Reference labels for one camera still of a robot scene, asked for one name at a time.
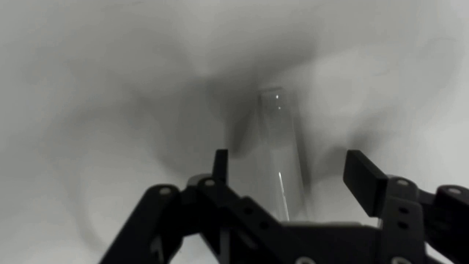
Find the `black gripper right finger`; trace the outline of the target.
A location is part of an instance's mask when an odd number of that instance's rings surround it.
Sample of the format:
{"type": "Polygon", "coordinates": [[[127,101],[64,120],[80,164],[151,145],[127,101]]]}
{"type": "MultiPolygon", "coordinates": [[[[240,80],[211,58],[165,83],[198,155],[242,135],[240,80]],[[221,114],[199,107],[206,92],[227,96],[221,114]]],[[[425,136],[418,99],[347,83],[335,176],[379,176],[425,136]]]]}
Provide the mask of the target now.
{"type": "Polygon", "coordinates": [[[453,264],[469,264],[469,189],[441,184],[434,193],[387,176],[363,152],[349,149],[343,182],[369,217],[379,220],[379,264],[435,264],[431,245],[453,264]]]}

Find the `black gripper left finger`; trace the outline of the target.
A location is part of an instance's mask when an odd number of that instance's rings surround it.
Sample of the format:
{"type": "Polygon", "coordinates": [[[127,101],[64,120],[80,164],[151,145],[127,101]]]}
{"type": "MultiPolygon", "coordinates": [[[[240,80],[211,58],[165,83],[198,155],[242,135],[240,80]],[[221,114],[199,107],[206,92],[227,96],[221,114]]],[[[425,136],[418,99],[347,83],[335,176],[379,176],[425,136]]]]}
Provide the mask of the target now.
{"type": "Polygon", "coordinates": [[[154,184],[139,199],[99,264],[170,264],[183,239],[198,234],[218,264],[280,264],[268,242],[274,220],[227,184],[228,151],[217,149],[209,174],[183,190],[154,184]]]}

